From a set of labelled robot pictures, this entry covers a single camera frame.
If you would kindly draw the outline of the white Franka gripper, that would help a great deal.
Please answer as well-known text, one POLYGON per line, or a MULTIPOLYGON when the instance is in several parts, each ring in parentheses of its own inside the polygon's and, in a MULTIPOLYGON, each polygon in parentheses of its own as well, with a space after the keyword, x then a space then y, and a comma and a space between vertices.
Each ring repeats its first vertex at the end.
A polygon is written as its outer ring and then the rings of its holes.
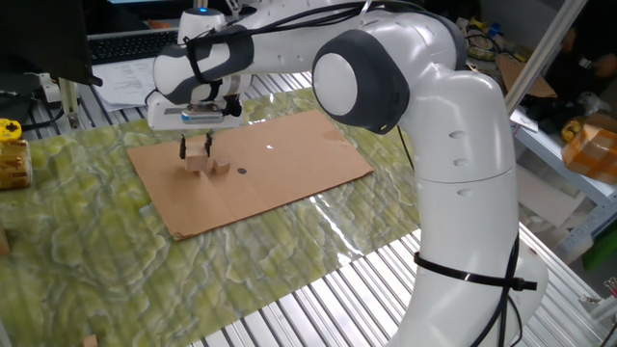
MULTIPOLYGON (((155 92, 148 97, 148 126, 153 130, 197 130, 236 128, 245 124, 242 114, 238 117, 224 114, 228 104, 224 100, 175 105, 164 95, 155 92)), ((211 155, 213 133, 206 134, 204 149, 211 155)), ((179 157, 186 158, 186 137, 181 134, 179 157)))

